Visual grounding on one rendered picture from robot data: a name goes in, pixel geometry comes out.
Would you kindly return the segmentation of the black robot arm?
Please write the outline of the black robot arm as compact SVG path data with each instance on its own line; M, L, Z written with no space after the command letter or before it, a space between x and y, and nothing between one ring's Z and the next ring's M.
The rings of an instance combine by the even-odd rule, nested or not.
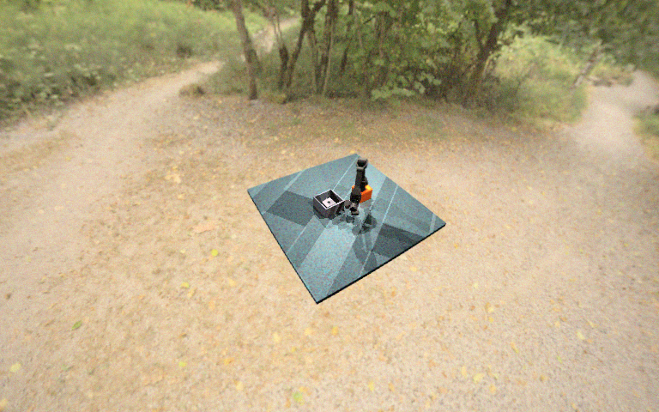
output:
M359 158L356 162L357 174L354 188L351 191L350 200L345 200L344 205L346 209L350 209L353 212L357 211L358 203L361 200L361 192L367 190L368 180L366 176L368 160L365 158ZM352 197L352 198L351 198Z

